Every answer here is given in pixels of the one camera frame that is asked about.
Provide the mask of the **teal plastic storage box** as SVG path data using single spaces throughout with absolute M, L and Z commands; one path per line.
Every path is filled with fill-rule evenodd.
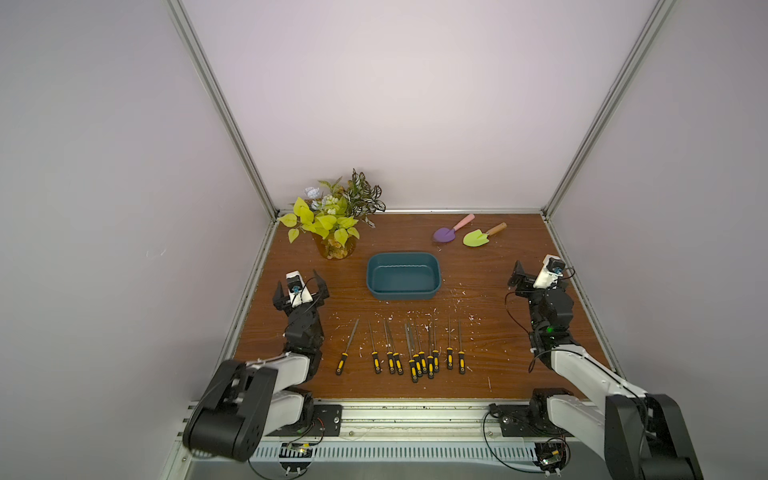
M 442 286 L 438 259 L 428 252 L 385 252 L 367 264 L 366 286 L 381 301 L 429 300 Z

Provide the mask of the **eleventh needle file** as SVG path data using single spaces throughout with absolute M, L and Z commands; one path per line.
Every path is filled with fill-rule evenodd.
M 458 340 L 458 360 L 459 360 L 459 373 L 461 375 L 466 374 L 466 359 L 465 359 L 465 350 L 463 347 L 463 338 L 462 338 L 462 324 L 461 322 L 457 322 L 457 340 Z

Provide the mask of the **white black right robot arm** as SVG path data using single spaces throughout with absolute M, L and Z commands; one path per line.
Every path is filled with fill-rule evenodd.
M 542 363 L 586 397 L 540 389 L 532 399 L 533 418 L 589 447 L 614 479 L 702 478 L 678 403 L 622 378 L 573 338 L 567 269 L 562 258 L 548 255 L 538 274 L 515 263 L 508 281 L 510 292 L 528 302 L 533 363 Z

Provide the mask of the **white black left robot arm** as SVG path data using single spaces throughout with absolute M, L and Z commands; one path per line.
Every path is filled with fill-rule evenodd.
M 325 340 L 318 309 L 329 297 L 324 279 L 297 271 L 277 284 L 273 306 L 286 314 L 282 352 L 272 358 L 223 361 L 197 402 L 182 433 L 195 453 L 239 462 L 251 458 L 267 434 L 308 433 L 314 399 L 301 386 L 317 373 Z

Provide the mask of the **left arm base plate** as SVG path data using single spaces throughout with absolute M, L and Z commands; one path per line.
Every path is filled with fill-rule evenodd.
M 343 406 L 340 404 L 312 404 L 304 407 L 299 419 L 268 433 L 270 437 L 302 437 L 340 435 Z

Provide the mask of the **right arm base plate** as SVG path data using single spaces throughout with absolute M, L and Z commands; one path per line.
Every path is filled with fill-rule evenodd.
M 488 406 L 490 416 L 499 424 L 501 435 L 511 437 L 559 437 L 561 430 L 546 418 L 536 416 L 527 405 Z

